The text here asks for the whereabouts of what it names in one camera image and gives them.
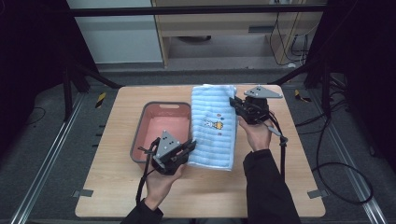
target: black cable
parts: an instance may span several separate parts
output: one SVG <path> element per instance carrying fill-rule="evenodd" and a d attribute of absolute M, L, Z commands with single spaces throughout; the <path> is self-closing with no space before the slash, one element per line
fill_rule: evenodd
<path fill-rule="evenodd" d="M 308 35 L 304 36 L 304 47 L 303 47 L 303 64 L 305 64 L 306 57 L 308 56 Z"/>
<path fill-rule="evenodd" d="M 338 32 L 338 30 L 341 28 L 341 26 L 344 24 L 344 22 L 347 20 L 347 18 L 349 17 L 349 15 L 352 13 L 353 9 L 355 8 L 355 6 L 358 4 L 359 0 L 356 0 L 355 3 L 353 4 L 353 6 L 351 7 L 351 9 L 346 13 L 345 17 L 338 23 L 338 25 L 333 29 L 333 31 L 327 36 L 326 40 L 323 41 L 323 44 L 319 47 L 319 49 L 317 50 L 317 52 L 314 52 L 314 56 L 311 58 L 312 60 L 309 61 L 309 63 L 306 64 L 306 66 L 301 66 L 296 68 L 295 70 L 291 71 L 289 74 L 279 78 L 276 81 L 273 81 L 271 83 L 268 84 L 276 84 L 276 85 L 282 85 L 283 83 L 287 82 L 288 80 L 290 80 L 293 77 L 296 77 L 298 75 L 300 75 L 302 72 L 308 71 L 309 69 L 311 69 L 311 67 L 314 66 L 314 64 L 320 62 L 320 54 L 322 53 L 322 51 L 328 47 L 329 43 L 332 41 L 333 37 L 335 36 L 335 34 Z"/>
<path fill-rule="evenodd" d="M 334 109 L 335 109 L 337 106 L 342 105 L 342 104 L 345 104 L 346 102 L 347 102 L 346 100 L 342 100 L 342 101 L 340 101 L 340 102 L 338 102 L 338 103 L 332 105 L 332 107 L 331 107 L 332 112 L 336 111 L 336 110 L 334 110 Z M 295 124 L 294 126 L 295 126 L 295 127 L 301 127 L 301 126 L 310 124 L 310 123 L 312 123 L 312 122 L 314 122 L 314 121 L 316 121 L 316 120 L 322 118 L 322 117 L 325 116 L 325 115 L 326 115 L 326 113 L 321 113 L 321 114 L 319 114 L 318 116 L 315 116 L 315 117 L 313 117 L 313 118 L 311 118 L 311 119 L 307 119 L 307 120 L 305 120 L 305 121 L 303 121 L 303 122 L 301 122 L 301 123 Z"/>
<path fill-rule="evenodd" d="M 139 186 L 137 187 L 137 193 L 136 193 L 136 197 L 135 197 L 136 204 L 139 204 L 139 203 L 140 203 L 140 199 L 141 199 L 141 197 L 142 197 L 143 186 L 144 186 L 145 183 L 146 183 L 146 179 L 147 179 L 148 175 L 151 174 L 153 171 L 155 171 L 155 169 L 153 169 L 152 171 L 148 172 L 148 169 L 149 169 L 149 163 L 151 162 L 151 154 L 152 154 L 154 151 L 156 151 L 156 150 L 153 149 L 153 148 L 154 148 L 154 147 L 157 147 L 159 142 L 160 142 L 160 138 L 158 137 L 157 139 L 155 139 L 155 140 L 151 143 L 149 149 L 144 149 L 144 148 L 142 148 L 142 147 L 139 147 L 139 148 L 138 148 L 138 149 L 140 149 L 140 150 L 143 150 L 143 151 L 145 152 L 145 154 L 147 154 L 147 157 L 146 157 L 145 170 L 144 170 L 144 172 L 143 172 L 142 177 L 140 178 Z"/>
<path fill-rule="evenodd" d="M 336 85 L 334 83 L 330 83 L 330 87 L 332 87 L 333 90 L 337 89 L 337 90 L 342 91 L 342 92 L 345 92 L 347 90 L 347 88 L 340 87 L 340 86 L 338 86 L 338 85 Z"/>
<path fill-rule="evenodd" d="M 317 160 L 316 164 L 317 164 L 317 166 L 312 169 L 312 172 L 317 171 L 319 179 L 323 183 L 323 185 L 326 187 L 326 189 L 328 191 L 330 191 L 333 195 L 338 197 L 339 199 L 341 199 L 341 200 L 343 200 L 343 201 L 345 201 L 347 203 L 353 203 L 353 204 L 356 204 L 356 205 L 362 205 L 364 203 L 368 203 L 374 197 L 374 189 L 373 189 L 373 185 L 371 184 L 371 182 L 369 181 L 367 176 L 365 176 L 362 172 L 360 172 L 358 169 L 356 169 L 356 168 L 354 168 L 354 167 L 352 167 L 352 166 L 350 166 L 348 164 L 337 162 L 337 161 L 331 161 L 331 162 L 325 162 L 325 163 L 319 164 L 319 150 L 320 150 L 321 141 L 323 139 L 324 131 L 326 130 L 326 127 L 330 124 L 330 121 L 331 121 L 331 118 L 327 118 L 326 119 L 325 125 L 323 126 L 322 132 L 320 133 L 320 137 L 319 137 L 319 140 L 318 140 L 318 147 L 317 147 L 317 156 L 316 156 L 316 160 Z M 360 176 L 363 177 L 364 181 L 366 182 L 366 184 L 368 185 L 368 187 L 370 189 L 370 195 L 363 201 L 353 201 L 353 200 L 345 198 L 345 197 L 341 196 L 339 193 L 335 192 L 335 190 L 330 188 L 330 186 L 326 183 L 326 181 L 324 180 L 324 178 L 323 178 L 323 176 L 322 176 L 322 174 L 320 172 L 320 168 L 322 168 L 324 166 L 327 166 L 327 165 L 343 165 L 343 166 L 355 171 L 357 174 L 359 174 Z"/>
<path fill-rule="evenodd" d="M 36 119 L 36 120 L 34 120 L 32 122 L 29 122 L 29 123 L 25 123 L 25 125 L 35 124 L 35 123 L 39 122 L 40 120 L 42 120 L 46 116 L 47 111 L 43 107 L 36 106 L 34 109 L 42 110 L 43 114 L 41 115 L 41 117 L 39 119 Z"/>
<path fill-rule="evenodd" d="M 307 36 L 307 35 L 304 35 L 304 38 L 305 38 L 304 44 L 305 44 L 305 42 L 307 41 L 306 36 Z M 295 43 L 296 43 L 297 38 L 299 38 L 299 36 L 298 36 L 298 35 L 295 35 L 294 38 L 293 38 L 293 42 L 291 42 L 291 46 L 290 46 L 290 52 L 291 52 L 291 54 L 294 55 L 294 56 L 296 56 L 296 57 L 301 57 L 302 54 L 297 54 L 297 53 L 295 53 L 295 52 L 302 52 L 302 53 L 305 53 L 305 55 L 308 55 L 309 50 L 307 49 L 307 46 L 304 46 L 303 49 L 298 49 L 298 50 L 297 50 L 297 49 L 294 49 L 294 45 L 295 45 Z"/>
<path fill-rule="evenodd" d="M 279 40 L 280 40 L 280 43 L 282 44 L 283 53 L 284 53 L 284 55 L 286 56 L 286 58 L 288 58 L 288 59 L 290 60 L 290 62 L 288 62 L 288 63 L 279 63 L 279 62 L 277 61 L 277 59 L 276 59 L 275 52 L 274 52 L 274 49 L 273 49 L 273 47 L 272 47 L 272 36 L 273 36 L 273 33 L 274 33 L 275 28 L 277 28 L 277 31 L 278 31 L 278 33 L 279 33 Z M 270 41 L 270 49 L 271 49 L 271 51 L 272 51 L 272 53 L 273 53 L 273 55 L 274 55 L 274 58 L 275 58 L 275 61 L 276 61 L 276 64 L 277 64 L 277 65 L 287 65 L 287 64 L 289 64 L 289 63 L 296 63 L 296 62 L 298 62 L 298 60 L 294 60 L 294 59 L 289 58 L 288 54 L 286 53 L 285 44 L 283 43 L 283 39 L 282 39 L 282 36 L 281 36 L 281 34 L 280 34 L 280 30 L 279 30 L 279 12 L 276 13 L 276 21 L 275 21 L 275 24 L 274 24 L 273 31 L 272 31 L 271 34 L 270 34 L 270 40 L 269 40 L 269 41 Z"/>
<path fill-rule="evenodd" d="M 310 133 L 298 133 L 298 134 L 299 135 L 305 135 L 305 134 L 312 134 L 312 133 L 321 133 L 321 130 L 313 131 L 313 132 L 310 132 Z"/>
<path fill-rule="evenodd" d="M 275 114 L 269 111 L 269 118 L 275 124 L 277 130 L 280 133 L 279 141 L 280 141 L 280 175 L 282 176 L 283 180 L 285 180 L 285 163 L 286 163 L 286 143 L 288 139 L 283 136 L 282 130 L 280 129 L 279 122 L 275 117 Z"/>

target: hand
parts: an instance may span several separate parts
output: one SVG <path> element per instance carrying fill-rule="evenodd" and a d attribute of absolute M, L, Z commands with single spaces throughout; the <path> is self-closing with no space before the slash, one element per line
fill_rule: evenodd
<path fill-rule="evenodd" d="M 152 172 L 146 179 L 148 196 L 145 199 L 146 206 L 154 211 L 163 202 L 163 199 L 171 190 L 172 184 L 182 176 L 185 164 L 178 167 L 174 175 L 161 175 L 157 171 Z"/>
<path fill-rule="evenodd" d="M 249 125 L 245 120 L 238 116 L 239 125 L 247 133 L 247 141 L 253 151 L 267 149 L 270 147 L 272 133 L 268 130 L 268 126 L 273 126 L 271 120 L 266 120 L 262 124 Z"/>

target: wire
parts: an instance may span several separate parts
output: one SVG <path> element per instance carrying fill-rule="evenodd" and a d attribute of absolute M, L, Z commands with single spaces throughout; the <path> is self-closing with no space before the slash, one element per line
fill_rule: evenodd
<path fill-rule="evenodd" d="M 152 171 L 148 172 L 148 169 L 149 169 L 149 163 L 151 162 L 151 155 L 158 147 L 159 142 L 160 142 L 160 138 L 158 137 L 151 143 L 149 149 L 144 149 L 143 147 L 138 148 L 140 150 L 143 150 L 147 154 L 147 157 L 146 157 L 145 170 L 143 172 L 142 177 L 140 178 L 139 186 L 137 187 L 136 197 L 134 198 L 136 201 L 136 204 L 138 204 L 140 202 L 143 186 L 146 183 L 146 179 L 147 179 L 148 175 L 151 174 L 153 171 L 155 171 L 155 169 L 153 169 Z"/>
<path fill-rule="evenodd" d="M 344 80 L 340 81 L 337 78 L 333 77 L 332 75 L 330 75 L 331 77 L 331 83 L 330 86 L 336 88 L 337 90 L 341 90 L 341 91 L 347 91 L 347 77 L 345 75 L 343 75 Z"/>
<path fill-rule="evenodd" d="M 37 106 L 37 107 L 35 107 L 34 109 L 40 109 L 40 110 L 42 110 L 42 111 L 43 111 L 43 114 L 41 115 L 40 118 L 38 118 L 38 119 L 36 119 L 36 120 L 34 120 L 34 121 L 32 121 L 32 122 L 25 123 L 25 125 L 35 124 L 35 123 L 39 122 L 40 120 L 42 120 L 42 119 L 44 118 L 44 116 L 46 116 L 47 111 L 46 111 L 43 107 L 38 107 L 38 106 Z"/>
<path fill-rule="evenodd" d="M 277 121 L 275 114 L 271 111 L 269 111 L 269 118 L 275 124 L 277 130 L 280 133 L 280 175 L 282 176 L 283 180 L 285 180 L 286 143 L 288 142 L 288 138 L 283 136 L 282 130 L 280 130 L 279 122 Z"/>
<path fill-rule="evenodd" d="M 333 89 L 340 90 L 340 92 L 342 94 L 345 94 L 345 92 L 347 90 L 346 88 L 340 87 L 339 85 L 336 85 L 336 84 L 333 84 L 333 83 L 330 83 L 330 87 L 332 87 Z"/>
<path fill-rule="evenodd" d="M 314 27 L 312 27 L 312 29 L 310 29 L 308 32 L 306 32 L 304 35 L 295 36 L 295 37 L 300 38 L 300 37 L 303 37 L 305 35 L 309 35 L 313 30 L 315 30 L 315 28 L 318 27 L 318 25 L 319 25 L 319 22 Z"/>
<path fill-rule="evenodd" d="M 152 169 L 150 172 L 148 172 L 146 175 L 150 175 L 152 172 L 154 172 L 155 170 L 157 170 L 157 168 Z"/>
<path fill-rule="evenodd" d="M 296 36 L 293 38 L 293 42 L 291 42 L 290 52 L 291 52 L 291 54 L 294 55 L 294 56 L 301 57 L 301 54 L 296 54 L 295 51 L 298 51 L 298 52 L 302 52 L 302 53 L 306 53 L 306 54 L 307 54 L 307 52 L 308 52 L 309 50 L 306 50 L 306 49 L 296 50 L 296 49 L 294 49 L 294 45 L 295 45 L 295 43 L 296 43 L 297 37 L 300 37 L 300 36 L 296 35 Z"/>
<path fill-rule="evenodd" d="M 359 0 L 355 0 L 355 3 L 353 4 L 353 6 L 350 8 L 350 10 L 346 13 L 345 17 L 338 22 L 338 24 L 335 24 L 336 27 L 332 30 L 332 32 L 326 36 L 326 39 L 322 42 L 322 44 L 318 47 L 318 50 L 316 50 L 314 53 L 314 56 L 311 57 L 312 60 L 310 60 L 310 63 L 307 65 L 306 68 L 297 68 L 295 71 L 291 72 L 290 74 L 285 75 L 284 77 L 279 78 L 276 81 L 273 81 L 271 83 L 276 83 L 277 85 L 281 85 L 282 83 L 288 81 L 291 77 L 295 77 L 297 75 L 299 75 L 302 71 L 311 68 L 314 64 L 318 63 L 321 61 L 321 57 L 320 54 L 323 54 L 322 51 L 325 52 L 325 54 L 327 53 L 328 47 L 330 46 L 330 42 L 332 42 L 333 37 L 337 34 L 338 30 L 340 29 L 340 27 L 344 24 L 344 22 L 347 20 L 347 18 L 349 17 L 349 15 L 352 13 L 353 9 L 356 7 L 356 5 L 358 4 Z"/>
<path fill-rule="evenodd" d="M 340 108 L 342 108 L 339 105 L 347 105 L 347 101 L 346 100 L 342 100 L 342 101 L 332 105 L 331 112 L 335 112 L 335 111 L 339 110 Z M 296 124 L 295 127 L 300 127 L 300 126 L 304 126 L 306 124 L 312 123 L 312 122 L 322 118 L 323 116 L 325 116 L 325 113 L 322 113 L 322 114 L 320 114 L 320 115 L 318 115 L 316 117 L 313 117 L 312 119 L 308 119 L 308 120 L 306 120 L 306 121 L 304 121 L 302 123 Z M 308 133 L 298 133 L 298 134 L 303 135 L 303 134 L 321 133 L 321 132 L 322 132 L 322 130 L 318 130 L 318 131 L 313 131 L 313 132 L 308 132 Z"/>
<path fill-rule="evenodd" d="M 319 150 L 320 150 L 320 145 L 321 145 L 321 142 L 322 142 L 322 139 L 323 139 L 323 134 L 325 133 L 324 131 L 326 130 L 326 127 L 330 124 L 330 121 L 331 121 L 331 118 L 327 118 L 327 119 L 326 119 L 325 125 L 323 126 L 323 129 L 322 129 L 322 131 L 321 131 L 321 133 L 320 133 L 320 137 L 319 137 L 319 140 L 318 140 L 318 147 L 317 147 L 317 156 L 316 156 L 317 166 L 316 166 L 315 168 L 312 169 L 312 172 L 315 172 L 315 171 L 316 171 L 316 172 L 318 173 L 318 176 L 319 176 L 320 181 L 323 183 L 323 185 L 326 187 L 326 189 L 327 189 L 328 191 L 330 191 L 333 195 L 335 195 L 336 197 L 338 197 L 339 199 L 341 199 L 341 200 L 343 200 L 343 201 L 345 201 L 345 202 L 347 202 L 347 203 L 353 203 L 353 204 L 356 204 L 356 205 L 361 205 L 361 204 L 364 204 L 364 203 L 368 203 L 368 202 L 370 202 L 370 201 L 373 199 L 373 197 L 374 197 L 374 189 L 373 189 L 373 185 L 371 184 L 371 182 L 369 181 L 369 179 L 367 178 L 367 176 L 365 176 L 362 172 L 360 172 L 358 169 L 356 169 L 356 168 L 354 168 L 354 167 L 352 167 L 352 166 L 350 166 L 350 165 L 348 165 L 348 164 L 341 163 L 341 162 L 338 162 L 338 161 L 331 161 L 331 162 L 325 162 L 325 163 L 319 164 Z M 361 176 L 363 177 L 364 181 L 366 182 L 367 186 L 368 186 L 369 189 L 370 189 L 370 195 L 369 195 L 366 199 L 364 199 L 363 201 L 353 201 L 353 200 L 350 200 L 350 199 L 348 199 L 348 198 L 346 198 L 346 197 L 341 196 L 341 195 L 340 195 L 339 193 L 337 193 L 335 190 L 333 190 L 332 188 L 330 188 L 330 186 L 327 184 L 327 182 L 325 181 L 325 179 L 323 178 L 323 176 L 322 176 L 322 174 L 321 174 L 320 168 L 322 168 L 322 167 L 324 167 L 324 166 L 328 166 L 328 165 L 343 165 L 343 166 L 345 166 L 345 167 L 347 167 L 347 168 L 349 168 L 349 169 L 355 171 L 357 174 L 361 175 Z"/>
<path fill-rule="evenodd" d="M 306 50 L 306 49 L 307 49 L 307 46 L 308 46 L 308 35 L 305 35 L 305 36 L 304 36 L 303 53 L 301 54 L 301 57 L 300 57 L 300 65 L 303 65 L 303 64 L 305 63 L 305 62 L 304 62 L 304 58 L 305 58 L 305 56 L 308 55 L 308 54 L 307 54 L 308 50 Z"/>
<path fill-rule="evenodd" d="M 276 13 L 276 21 L 275 21 L 275 24 L 274 24 L 273 31 L 271 32 L 271 35 L 270 35 L 270 49 L 271 49 L 271 51 L 272 51 L 272 53 L 273 53 L 273 55 L 274 55 L 276 64 L 277 64 L 277 65 L 287 65 L 287 64 L 289 64 L 289 63 L 296 63 L 296 62 L 299 62 L 298 60 L 294 60 L 294 59 L 289 58 L 289 56 L 288 56 L 288 54 L 287 54 L 287 52 L 286 52 L 286 49 L 285 49 L 285 44 L 283 43 L 283 39 L 282 39 L 281 34 L 280 34 L 279 22 L 278 22 L 278 21 L 279 21 L 279 12 Z M 288 63 L 279 63 L 279 62 L 277 61 L 277 59 L 276 59 L 275 52 L 274 52 L 274 49 L 273 49 L 273 47 L 272 47 L 272 37 L 273 37 L 273 33 L 274 33 L 275 28 L 277 28 L 277 32 L 278 32 L 278 34 L 279 34 L 279 40 L 280 40 L 280 43 L 281 43 L 281 45 L 282 45 L 283 54 L 286 56 L 287 59 L 290 60 L 290 62 L 288 62 Z"/>

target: wooden table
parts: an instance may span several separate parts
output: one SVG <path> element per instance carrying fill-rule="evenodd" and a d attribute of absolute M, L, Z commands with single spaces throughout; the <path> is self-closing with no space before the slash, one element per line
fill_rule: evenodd
<path fill-rule="evenodd" d="M 91 197 L 80 197 L 79 217 L 125 217 L 134 208 L 134 197 L 142 175 L 131 160 L 130 149 L 143 106 L 151 101 L 191 103 L 193 86 L 146 86 L 121 88 L 110 113 L 103 137 L 92 162 L 84 189 Z M 255 85 L 236 85 L 237 96 Z M 265 88 L 282 93 L 278 86 Z M 285 99 L 268 99 L 282 132 L 289 138 L 286 153 L 286 182 L 300 217 L 322 217 L 320 198 L 310 199 L 317 189 L 300 138 Z M 279 166 L 280 149 L 274 137 L 271 149 Z M 231 172 L 187 167 L 175 182 L 160 208 L 165 217 L 247 217 L 246 179 L 242 161 L 250 147 L 246 133 L 238 126 Z"/>

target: aluminum rail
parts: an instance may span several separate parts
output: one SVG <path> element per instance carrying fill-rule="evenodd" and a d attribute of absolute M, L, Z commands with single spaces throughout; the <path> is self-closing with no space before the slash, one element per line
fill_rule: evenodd
<path fill-rule="evenodd" d="M 319 93 L 317 93 L 316 91 L 309 91 L 309 93 L 311 94 L 311 96 L 313 96 L 313 102 L 315 103 L 318 111 L 322 113 L 323 110 L 319 103 L 320 102 Z M 334 149 L 340 161 L 358 169 L 356 163 L 353 161 L 351 155 L 347 150 L 347 147 L 344 145 L 343 140 L 333 123 L 329 124 L 328 131 L 330 138 L 332 139 L 332 143 L 334 144 Z M 350 169 L 346 169 L 346 174 L 359 199 L 362 201 L 365 200 L 370 194 L 370 189 L 367 186 L 367 183 L 365 182 L 364 178 Z M 370 202 L 365 203 L 363 205 L 363 209 L 366 212 L 367 217 L 370 219 L 370 221 L 373 224 L 388 224 L 388 221 L 385 218 L 384 214 L 382 213 L 382 210 L 379 207 L 375 197 L 373 197 L 373 199 L 370 200 Z"/>
<path fill-rule="evenodd" d="M 66 140 L 67 135 L 69 134 L 74 121 L 78 115 L 79 110 L 81 109 L 81 105 L 83 102 L 85 94 L 79 93 L 74 105 L 74 112 L 70 116 L 70 119 L 65 121 L 61 127 L 61 130 L 58 132 L 54 142 L 52 143 L 51 148 L 49 149 L 49 153 L 47 154 L 46 159 L 44 159 L 40 170 L 35 176 L 35 180 L 27 191 L 23 201 L 18 207 L 17 211 L 14 213 L 10 223 L 11 224 L 23 224 L 26 222 L 29 217 L 33 206 L 35 205 L 35 201 L 38 198 L 41 190 L 44 187 L 44 184 L 47 181 L 47 178 L 50 174 L 50 171 L 55 164 L 56 159 L 64 145 L 64 141 Z"/>

